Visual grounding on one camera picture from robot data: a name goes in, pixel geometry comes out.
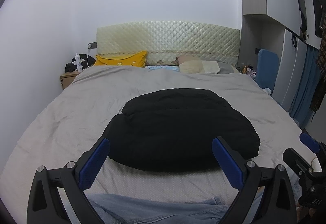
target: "wooden nightstand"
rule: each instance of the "wooden nightstand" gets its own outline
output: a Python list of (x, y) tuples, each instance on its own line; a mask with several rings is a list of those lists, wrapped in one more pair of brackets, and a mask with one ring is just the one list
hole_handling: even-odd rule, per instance
[(67, 72), (60, 76), (60, 82), (63, 89), (67, 88), (79, 74), (78, 71)]

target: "metal screw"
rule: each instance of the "metal screw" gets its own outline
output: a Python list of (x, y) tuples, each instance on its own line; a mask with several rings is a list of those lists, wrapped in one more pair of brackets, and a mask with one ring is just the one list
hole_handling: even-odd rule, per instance
[(284, 170), (285, 170), (285, 167), (284, 167), (282, 164), (279, 164), (279, 165), (278, 165), (278, 169), (279, 169), (280, 171), (284, 171)]
[(71, 169), (74, 168), (75, 163), (73, 161), (67, 163), (67, 168)]
[(37, 171), (39, 171), (39, 172), (41, 172), (43, 170), (44, 170), (44, 166), (43, 165), (41, 165), (40, 167), (37, 168)]
[(253, 161), (249, 160), (249, 161), (247, 161), (247, 165), (248, 165), (248, 167), (253, 168), (253, 167), (256, 166), (256, 163), (254, 163)]

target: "white bottle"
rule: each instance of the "white bottle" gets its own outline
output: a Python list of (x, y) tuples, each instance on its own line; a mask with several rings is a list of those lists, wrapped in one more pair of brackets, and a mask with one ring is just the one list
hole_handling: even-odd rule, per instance
[(78, 72), (82, 72), (83, 71), (82, 63), (80, 61), (80, 56), (78, 55), (78, 53), (76, 53), (75, 60), (76, 60), (76, 66), (77, 66)]

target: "power outlet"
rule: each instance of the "power outlet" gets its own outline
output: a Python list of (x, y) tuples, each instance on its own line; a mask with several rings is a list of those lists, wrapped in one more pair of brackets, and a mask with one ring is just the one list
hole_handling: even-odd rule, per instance
[(88, 46), (87, 46), (88, 50), (89, 49), (95, 49), (97, 48), (97, 43), (96, 42), (93, 42), (93, 43), (89, 43)]

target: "quilted headboard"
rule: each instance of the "quilted headboard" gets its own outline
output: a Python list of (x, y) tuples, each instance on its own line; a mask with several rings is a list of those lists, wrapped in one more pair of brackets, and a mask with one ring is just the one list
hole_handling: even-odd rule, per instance
[(195, 22), (132, 22), (98, 28), (96, 41), (97, 52), (103, 57), (147, 50), (147, 65), (173, 65), (179, 55), (235, 65), (239, 55), (240, 31)]

